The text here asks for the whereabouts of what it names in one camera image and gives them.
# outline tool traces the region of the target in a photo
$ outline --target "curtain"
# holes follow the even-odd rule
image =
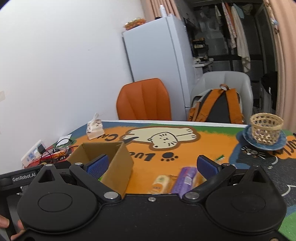
[[[175,15],[177,18],[180,18],[175,0],[141,0],[145,19],[147,22],[150,22],[155,19],[155,17],[161,17],[159,6],[163,5],[167,14],[170,13]]]
[[[284,127],[296,132],[296,3],[293,0],[264,0],[273,25],[278,62],[276,114]]]

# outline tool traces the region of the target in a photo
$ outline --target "chair backrest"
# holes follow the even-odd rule
[[[120,120],[171,121],[170,98],[160,79],[123,86],[116,108]]]
[[[226,84],[229,88],[235,88],[242,99],[242,112],[245,123],[250,122],[253,110],[253,92],[250,78],[242,72],[236,71],[212,71],[203,74],[191,92],[191,101],[195,96],[208,89],[217,89],[220,84]]]

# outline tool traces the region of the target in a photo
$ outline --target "blue cloth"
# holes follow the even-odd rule
[[[243,12],[243,10],[240,7],[238,7],[235,3],[233,4],[233,6],[235,7],[235,9],[236,9],[239,17],[242,18],[242,19],[244,19],[244,12]]]

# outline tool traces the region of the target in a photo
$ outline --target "backpack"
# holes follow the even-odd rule
[[[243,124],[243,119],[240,95],[221,84],[194,97],[187,121]]]

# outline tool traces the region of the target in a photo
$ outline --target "plate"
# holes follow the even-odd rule
[[[242,135],[245,138],[245,140],[247,142],[249,142],[252,146],[257,147],[258,149],[261,150],[267,150],[267,151],[272,151],[272,150],[280,150],[282,149],[286,143],[287,143],[287,137],[285,135],[285,133],[281,130],[281,133],[279,135],[279,139],[278,141],[269,146],[269,145],[264,145],[264,144],[260,144],[258,142],[256,142],[256,140],[252,137],[252,133],[251,133],[252,129],[251,126],[248,125],[243,131],[242,131]]]

